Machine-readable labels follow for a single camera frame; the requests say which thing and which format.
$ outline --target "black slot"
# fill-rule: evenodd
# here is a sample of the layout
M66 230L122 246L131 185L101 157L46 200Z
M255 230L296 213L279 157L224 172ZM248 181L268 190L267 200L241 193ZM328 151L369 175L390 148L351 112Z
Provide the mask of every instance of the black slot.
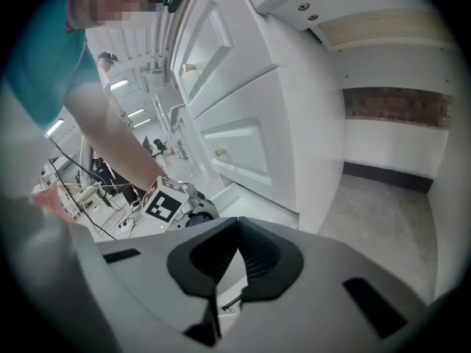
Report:
M136 249L127 249L118 252L111 252L110 254L103 255L105 262L108 264L118 262L120 260L129 259L130 257L140 255L141 253Z
M381 339L387 338L407 324L392 306L362 278L349 279L343 283L345 289L360 307Z

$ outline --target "black baseboard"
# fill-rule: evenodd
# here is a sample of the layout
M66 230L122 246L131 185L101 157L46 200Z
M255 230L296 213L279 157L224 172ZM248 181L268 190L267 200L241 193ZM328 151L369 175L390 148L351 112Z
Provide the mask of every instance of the black baseboard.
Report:
M353 175L376 182L395 185L397 187L427 193L432 186L433 179L423 176L403 173L402 171L389 170L387 168L376 168L374 166L360 165L358 163L345 162L344 174Z

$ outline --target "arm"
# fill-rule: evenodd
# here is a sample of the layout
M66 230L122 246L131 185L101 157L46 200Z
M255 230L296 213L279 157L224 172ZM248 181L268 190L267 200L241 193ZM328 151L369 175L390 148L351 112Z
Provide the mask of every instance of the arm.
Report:
M165 175L107 102L99 83L75 87L65 106L92 147L132 184L147 190Z

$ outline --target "white cabinet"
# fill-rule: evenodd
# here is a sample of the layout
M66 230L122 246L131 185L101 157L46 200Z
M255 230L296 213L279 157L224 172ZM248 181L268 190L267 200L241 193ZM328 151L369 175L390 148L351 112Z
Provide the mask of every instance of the white cabinet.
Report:
M278 70L230 94L194 124L216 171L297 209L291 133Z
M195 119L275 66L249 0L196 0L172 70Z

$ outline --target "concrete floor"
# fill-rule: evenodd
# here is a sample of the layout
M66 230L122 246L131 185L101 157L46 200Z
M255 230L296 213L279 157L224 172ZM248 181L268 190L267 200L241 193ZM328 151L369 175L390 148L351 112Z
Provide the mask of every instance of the concrete floor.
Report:
M344 175L319 234L359 250L432 302L436 234L425 194Z

